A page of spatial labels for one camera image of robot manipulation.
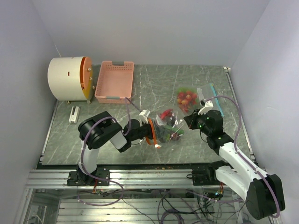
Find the bag of apples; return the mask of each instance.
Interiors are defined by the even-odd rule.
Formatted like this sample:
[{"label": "bag of apples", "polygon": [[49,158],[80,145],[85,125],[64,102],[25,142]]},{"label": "bag of apples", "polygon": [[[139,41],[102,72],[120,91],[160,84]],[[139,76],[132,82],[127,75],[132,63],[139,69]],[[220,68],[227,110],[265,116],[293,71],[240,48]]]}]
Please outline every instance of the bag of apples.
[{"label": "bag of apples", "polygon": [[177,90],[177,102],[179,108],[185,114],[191,114],[195,109],[200,108],[200,101],[197,95],[197,88],[180,87]]}]

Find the small white device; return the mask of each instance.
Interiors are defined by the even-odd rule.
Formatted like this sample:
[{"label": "small white device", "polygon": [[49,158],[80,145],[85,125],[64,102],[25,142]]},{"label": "small white device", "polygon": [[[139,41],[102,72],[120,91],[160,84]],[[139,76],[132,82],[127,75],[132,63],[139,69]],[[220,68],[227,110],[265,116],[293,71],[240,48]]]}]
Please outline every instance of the small white device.
[{"label": "small white device", "polygon": [[80,111],[80,107],[78,107],[78,106],[71,107],[71,114],[70,114],[70,119],[69,119],[69,122],[71,124],[76,124],[76,122],[78,121],[79,111]]}]

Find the gray wall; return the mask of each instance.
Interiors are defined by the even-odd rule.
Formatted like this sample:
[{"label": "gray wall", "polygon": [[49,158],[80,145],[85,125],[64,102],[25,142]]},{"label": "gray wall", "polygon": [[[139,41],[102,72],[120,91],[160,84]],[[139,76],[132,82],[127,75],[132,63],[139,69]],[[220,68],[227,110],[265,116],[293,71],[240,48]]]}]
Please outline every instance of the gray wall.
[{"label": "gray wall", "polygon": [[33,0],[63,56],[232,66],[269,0]]},{"label": "gray wall", "polygon": [[284,223],[298,223],[299,1],[271,1],[232,67],[259,164],[283,181]]},{"label": "gray wall", "polygon": [[55,99],[47,67],[55,46],[30,0],[0,1],[0,217],[13,223],[42,151]]}]

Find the marble tabletop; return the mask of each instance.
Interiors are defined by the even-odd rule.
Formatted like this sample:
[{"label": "marble tabletop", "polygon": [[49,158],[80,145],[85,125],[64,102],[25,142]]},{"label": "marble tabletop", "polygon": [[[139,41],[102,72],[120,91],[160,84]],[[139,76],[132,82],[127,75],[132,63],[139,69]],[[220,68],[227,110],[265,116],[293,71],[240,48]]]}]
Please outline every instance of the marble tabletop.
[{"label": "marble tabletop", "polygon": [[[93,66],[96,82],[100,66]],[[176,91],[181,86],[200,87],[212,83],[217,95],[232,97],[225,71],[221,66],[189,66],[189,65],[135,65],[132,89],[132,101],[142,109],[163,112],[173,108],[178,111],[178,118],[183,113],[177,107]],[[224,113],[224,130],[234,137],[238,114],[235,106],[228,100],[219,100]],[[76,124],[69,123],[72,106],[80,107],[79,119]],[[131,118],[137,118],[139,112],[129,106]],[[56,115],[50,130],[43,157],[43,165],[74,165],[79,162],[81,143],[78,125],[85,119],[103,111],[108,111],[123,127],[128,122],[126,106],[120,104],[100,104],[95,98],[89,105],[86,102],[59,102]],[[179,141],[163,144],[160,149],[148,145],[146,141],[132,146],[126,152],[119,153],[108,142],[100,149],[98,164],[166,164],[166,163],[197,163],[220,160],[209,146],[200,139],[199,131],[189,130],[182,125],[185,134]],[[249,156],[249,147],[241,129],[238,138],[239,148]]]}]

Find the blue strip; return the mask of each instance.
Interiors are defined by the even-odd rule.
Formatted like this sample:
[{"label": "blue strip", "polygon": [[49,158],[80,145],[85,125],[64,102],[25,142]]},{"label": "blue strip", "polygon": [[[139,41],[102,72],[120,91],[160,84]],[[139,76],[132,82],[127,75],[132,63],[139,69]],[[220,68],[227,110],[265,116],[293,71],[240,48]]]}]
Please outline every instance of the blue strip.
[{"label": "blue strip", "polygon": [[[217,94],[216,94],[216,91],[215,91],[215,88],[214,88],[213,84],[210,83],[210,86],[211,86],[211,89],[212,89],[212,91],[213,91],[214,96],[216,97]],[[223,113],[223,111],[222,111],[222,109],[221,109],[221,107],[220,107],[220,105],[219,105],[219,101],[218,101],[218,99],[215,98],[214,100],[215,100],[215,102],[216,102],[216,104],[217,104],[217,106],[218,106],[218,109],[219,109],[219,111],[220,111],[220,113],[221,113],[221,116],[224,117],[224,113]]]}]

